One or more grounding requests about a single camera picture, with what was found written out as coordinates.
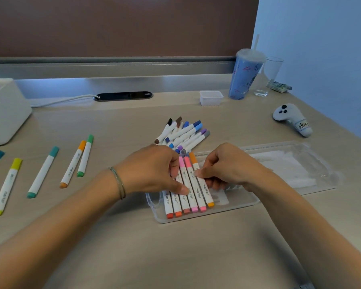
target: clear plastic tray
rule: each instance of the clear plastic tray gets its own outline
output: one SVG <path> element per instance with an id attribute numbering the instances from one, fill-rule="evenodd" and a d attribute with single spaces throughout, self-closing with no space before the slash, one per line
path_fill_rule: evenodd
<path id="1" fill-rule="evenodd" d="M 342 180 L 340 172 L 333 171 L 325 160 L 311 150 L 307 144 L 301 142 L 289 141 L 240 148 L 263 165 L 273 169 L 302 195 L 336 188 Z M 200 167 L 210 152 L 195 153 Z M 207 208 L 207 211 L 203 213 L 183 214 L 181 217 L 173 219 L 166 217 L 162 193 L 147 193 L 146 198 L 159 223 L 243 208 L 259 202 L 253 193 L 246 191 L 242 186 L 233 184 L 230 184 L 226 190 L 210 189 L 210 193 L 215 203 L 214 207 Z"/>

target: hand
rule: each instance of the hand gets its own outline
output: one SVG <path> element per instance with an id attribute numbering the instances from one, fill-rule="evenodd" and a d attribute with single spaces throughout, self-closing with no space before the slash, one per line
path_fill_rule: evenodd
<path id="1" fill-rule="evenodd" d="M 169 190 L 187 195 L 189 190 L 174 180 L 178 175 L 179 154 L 167 146 L 149 145 L 114 166 L 126 193 Z"/>
<path id="2" fill-rule="evenodd" d="M 203 167 L 196 170 L 195 175 L 206 178 L 208 187 L 224 189 L 227 183 L 258 185 L 265 176 L 275 174 L 243 150 L 224 143 L 207 156 Z"/>

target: cable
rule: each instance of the cable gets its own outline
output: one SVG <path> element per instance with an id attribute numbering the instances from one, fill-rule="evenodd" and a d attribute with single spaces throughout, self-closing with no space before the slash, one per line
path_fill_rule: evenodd
<path id="1" fill-rule="evenodd" d="M 60 102 L 65 102 L 65 101 L 70 101 L 70 100 L 74 100 L 74 99 L 86 98 L 86 97 L 96 97 L 97 99 L 99 99 L 99 97 L 98 97 L 97 95 L 87 94 L 87 95 L 80 95 L 80 96 L 75 96 L 75 97 L 69 97 L 69 98 L 65 98 L 65 99 L 62 99 L 62 100 L 53 101 L 53 102 L 48 102 L 48 103 L 44 103 L 44 104 L 35 104 L 35 105 L 32 105 L 31 107 L 50 106 L 51 104 L 60 103 Z"/>

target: beige desk surface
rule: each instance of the beige desk surface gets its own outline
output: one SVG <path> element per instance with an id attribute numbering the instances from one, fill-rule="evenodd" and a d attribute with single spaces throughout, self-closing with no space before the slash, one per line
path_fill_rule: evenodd
<path id="1" fill-rule="evenodd" d="M 0 243 L 86 184 L 100 170 L 150 144 L 169 117 L 201 120 L 211 135 L 195 148 L 208 151 L 223 142 L 248 146 L 288 140 L 311 145 L 344 183 L 304 196 L 361 250 L 361 139 L 290 94 L 227 98 L 202 107 L 199 92 L 158 93 L 146 101 L 90 100 L 35 109 L 14 138 L 0 149 L 0 187 L 14 157 L 23 164 L 4 214 Z M 302 138 L 271 114 L 296 104 L 313 128 Z M 95 136 L 83 178 L 67 189 L 60 180 L 79 142 Z M 31 186 L 52 146 L 60 151 L 35 199 Z M 170 224 L 157 223 L 144 194 L 118 202 L 91 229 L 51 277 L 46 288 L 262 288 L 289 289 L 306 281 L 292 251 L 262 204 Z"/>

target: drinking glass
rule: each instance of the drinking glass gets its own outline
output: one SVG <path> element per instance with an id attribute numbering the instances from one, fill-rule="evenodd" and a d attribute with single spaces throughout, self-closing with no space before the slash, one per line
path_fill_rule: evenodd
<path id="1" fill-rule="evenodd" d="M 278 71 L 282 66 L 283 59 L 277 57 L 266 57 L 266 62 L 262 67 L 257 88 L 254 91 L 256 96 L 268 96 L 270 86 L 277 77 Z"/>

